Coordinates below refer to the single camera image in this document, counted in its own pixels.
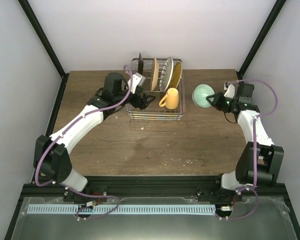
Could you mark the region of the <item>black rimmed cream plate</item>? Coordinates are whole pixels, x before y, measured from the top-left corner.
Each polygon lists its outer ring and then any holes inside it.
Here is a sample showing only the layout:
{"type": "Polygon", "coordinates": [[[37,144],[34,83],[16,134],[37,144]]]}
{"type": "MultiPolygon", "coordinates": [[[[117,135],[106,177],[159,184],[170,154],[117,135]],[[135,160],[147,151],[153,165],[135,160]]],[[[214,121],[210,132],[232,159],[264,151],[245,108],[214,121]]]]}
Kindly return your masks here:
{"type": "Polygon", "coordinates": [[[137,72],[140,75],[143,75],[143,70],[144,70],[144,59],[141,53],[139,53],[138,56],[138,67],[137,67],[137,72]]]}

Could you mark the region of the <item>green celadon bowl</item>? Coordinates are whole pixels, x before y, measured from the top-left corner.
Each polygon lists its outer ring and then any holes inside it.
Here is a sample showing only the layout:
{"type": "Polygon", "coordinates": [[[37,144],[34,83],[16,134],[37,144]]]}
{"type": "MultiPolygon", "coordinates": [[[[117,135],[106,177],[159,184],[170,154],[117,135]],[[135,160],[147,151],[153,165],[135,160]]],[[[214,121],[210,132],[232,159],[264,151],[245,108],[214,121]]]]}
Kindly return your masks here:
{"type": "Polygon", "coordinates": [[[215,91],[212,87],[207,84],[200,84],[192,92],[192,100],[200,108],[209,108],[211,104],[208,102],[207,97],[214,94],[215,91]]]}

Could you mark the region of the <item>white blue striped plate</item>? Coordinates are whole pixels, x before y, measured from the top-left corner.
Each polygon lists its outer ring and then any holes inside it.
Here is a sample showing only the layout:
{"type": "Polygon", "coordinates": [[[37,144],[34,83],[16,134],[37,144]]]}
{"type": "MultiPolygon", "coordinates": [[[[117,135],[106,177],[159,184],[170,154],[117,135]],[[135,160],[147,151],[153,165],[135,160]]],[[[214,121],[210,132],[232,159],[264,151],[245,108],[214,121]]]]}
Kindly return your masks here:
{"type": "Polygon", "coordinates": [[[159,90],[165,92],[168,89],[173,75],[174,61],[172,57],[168,57],[165,61],[160,74],[159,90]]]}

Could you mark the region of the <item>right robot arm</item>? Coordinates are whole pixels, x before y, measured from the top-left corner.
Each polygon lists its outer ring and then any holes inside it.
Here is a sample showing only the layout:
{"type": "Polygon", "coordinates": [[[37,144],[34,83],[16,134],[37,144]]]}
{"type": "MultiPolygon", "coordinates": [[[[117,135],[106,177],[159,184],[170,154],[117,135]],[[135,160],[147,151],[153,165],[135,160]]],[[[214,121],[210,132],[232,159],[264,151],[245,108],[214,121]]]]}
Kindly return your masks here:
{"type": "Polygon", "coordinates": [[[225,92],[217,92],[206,97],[207,102],[225,114],[234,115],[240,126],[246,146],[237,162],[235,170],[224,173],[220,184],[212,188],[213,198],[219,202],[230,196],[230,191],[240,193],[260,186],[276,184],[284,150],[275,145],[268,136],[261,118],[264,116],[253,103],[255,86],[244,80],[225,84],[225,92]]]}

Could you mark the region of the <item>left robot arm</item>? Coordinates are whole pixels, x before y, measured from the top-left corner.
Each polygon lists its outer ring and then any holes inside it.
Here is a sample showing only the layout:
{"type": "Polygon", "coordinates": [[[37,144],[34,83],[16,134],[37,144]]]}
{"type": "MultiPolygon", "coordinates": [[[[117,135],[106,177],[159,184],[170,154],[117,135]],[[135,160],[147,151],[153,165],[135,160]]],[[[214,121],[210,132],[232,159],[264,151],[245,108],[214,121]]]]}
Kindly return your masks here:
{"type": "Polygon", "coordinates": [[[145,79],[138,72],[131,73],[129,80],[120,73],[109,73],[103,87],[96,91],[74,119],[50,136],[41,135],[35,143],[35,184],[39,187],[60,184],[74,190],[79,201],[87,202],[92,196],[92,189],[87,186],[87,178],[73,168],[70,153],[86,134],[118,107],[130,104],[141,110],[147,108],[155,96],[143,93],[145,79]]]}

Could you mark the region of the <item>yellow woven pattern plate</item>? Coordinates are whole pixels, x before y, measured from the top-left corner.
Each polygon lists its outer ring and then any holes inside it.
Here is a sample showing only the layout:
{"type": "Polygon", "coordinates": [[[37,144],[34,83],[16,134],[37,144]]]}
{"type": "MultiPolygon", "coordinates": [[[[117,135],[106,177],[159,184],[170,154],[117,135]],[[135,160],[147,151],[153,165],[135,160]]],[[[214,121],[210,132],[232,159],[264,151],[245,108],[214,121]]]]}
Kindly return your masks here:
{"type": "Polygon", "coordinates": [[[182,77],[183,65],[181,61],[177,61],[172,73],[172,78],[169,83],[169,88],[177,88],[182,77]]]}

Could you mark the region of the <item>yellow ceramic mug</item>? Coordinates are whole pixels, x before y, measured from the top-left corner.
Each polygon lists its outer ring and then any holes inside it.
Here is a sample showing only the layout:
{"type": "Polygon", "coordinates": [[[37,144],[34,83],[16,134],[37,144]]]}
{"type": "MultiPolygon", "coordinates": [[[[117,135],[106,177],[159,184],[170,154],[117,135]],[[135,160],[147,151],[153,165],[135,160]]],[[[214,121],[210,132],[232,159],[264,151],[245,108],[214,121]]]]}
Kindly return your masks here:
{"type": "Polygon", "coordinates": [[[169,110],[176,109],[179,105],[179,91],[173,87],[169,88],[158,105],[169,110]]]}

